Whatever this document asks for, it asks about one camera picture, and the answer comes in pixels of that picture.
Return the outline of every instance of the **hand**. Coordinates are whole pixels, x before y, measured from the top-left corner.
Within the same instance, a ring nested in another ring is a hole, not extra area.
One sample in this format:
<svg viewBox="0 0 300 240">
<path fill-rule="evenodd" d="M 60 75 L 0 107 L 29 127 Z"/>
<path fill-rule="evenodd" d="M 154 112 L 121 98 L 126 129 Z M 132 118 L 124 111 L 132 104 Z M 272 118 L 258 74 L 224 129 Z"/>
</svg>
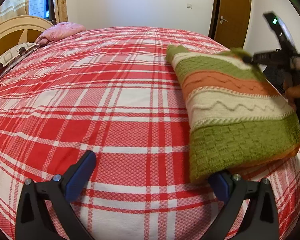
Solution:
<svg viewBox="0 0 300 240">
<path fill-rule="evenodd" d="M 284 81 L 283 88 L 285 90 L 284 96 L 288 99 L 289 105 L 296 111 L 297 107 L 294 100 L 300 98 L 300 85 L 288 87 L 287 82 Z"/>
</svg>

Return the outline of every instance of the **beige curtain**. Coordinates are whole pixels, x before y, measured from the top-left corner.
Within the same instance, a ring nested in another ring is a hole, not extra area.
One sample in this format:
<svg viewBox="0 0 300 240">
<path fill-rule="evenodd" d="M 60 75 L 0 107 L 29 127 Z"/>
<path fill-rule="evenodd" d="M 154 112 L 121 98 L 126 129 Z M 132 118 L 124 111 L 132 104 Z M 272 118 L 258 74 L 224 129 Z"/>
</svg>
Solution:
<svg viewBox="0 0 300 240">
<path fill-rule="evenodd" d="M 68 13 L 67 13 L 67 3 L 66 0 L 53 0 L 54 5 L 54 14 L 56 16 L 56 22 L 67 22 Z"/>
<path fill-rule="evenodd" d="M 0 6 L 0 23 L 19 15 L 29 14 L 29 0 L 5 0 Z"/>
</svg>

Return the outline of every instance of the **bed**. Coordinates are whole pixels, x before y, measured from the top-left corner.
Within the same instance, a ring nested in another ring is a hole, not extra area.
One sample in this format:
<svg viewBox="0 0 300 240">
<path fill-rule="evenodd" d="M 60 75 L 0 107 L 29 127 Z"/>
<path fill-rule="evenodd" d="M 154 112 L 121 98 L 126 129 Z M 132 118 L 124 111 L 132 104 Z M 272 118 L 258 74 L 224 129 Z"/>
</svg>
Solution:
<svg viewBox="0 0 300 240">
<path fill-rule="evenodd" d="M 95 239 L 203 235 L 222 202 L 207 183 L 189 183 L 188 118 L 165 61 L 169 44 L 205 53 L 226 49 L 182 30 L 90 30 L 39 48 L 0 80 L 0 229 L 9 239 L 25 179 L 63 174 L 86 150 L 96 153 L 97 166 L 72 207 Z M 242 176 L 271 181 L 284 239 L 300 213 L 300 151 Z M 243 203 L 228 237 L 246 208 Z"/>
</svg>

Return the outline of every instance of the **patterned pillow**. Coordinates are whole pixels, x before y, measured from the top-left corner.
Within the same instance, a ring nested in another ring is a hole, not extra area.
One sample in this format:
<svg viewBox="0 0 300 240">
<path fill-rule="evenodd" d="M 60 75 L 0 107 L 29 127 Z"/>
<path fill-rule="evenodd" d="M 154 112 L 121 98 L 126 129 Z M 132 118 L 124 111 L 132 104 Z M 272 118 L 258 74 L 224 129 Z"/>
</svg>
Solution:
<svg viewBox="0 0 300 240">
<path fill-rule="evenodd" d="M 35 51 L 39 47 L 36 43 L 22 43 L 18 44 L 11 49 L 7 50 L 0 56 L 0 74 L 7 70 L 8 66 L 13 64 L 15 61 L 21 57 L 25 57 L 30 54 L 30 52 Z"/>
<path fill-rule="evenodd" d="M 227 168 L 295 156 L 298 117 L 241 50 L 189 52 L 170 45 L 167 61 L 182 88 L 190 124 L 190 179 L 201 182 Z"/>
</svg>

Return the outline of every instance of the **cream headboard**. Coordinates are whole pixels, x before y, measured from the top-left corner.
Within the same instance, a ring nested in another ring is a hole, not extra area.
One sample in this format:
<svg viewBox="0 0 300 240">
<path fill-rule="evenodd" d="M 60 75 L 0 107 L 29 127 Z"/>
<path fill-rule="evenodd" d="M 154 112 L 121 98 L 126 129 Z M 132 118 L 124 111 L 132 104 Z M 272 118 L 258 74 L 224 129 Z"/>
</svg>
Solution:
<svg viewBox="0 0 300 240">
<path fill-rule="evenodd" d="M 0 23 L 0 56 L 18 44 L 34 42 L 52 26 L 49 21 L 30 15 L 17 16 Z"/>
</svg>

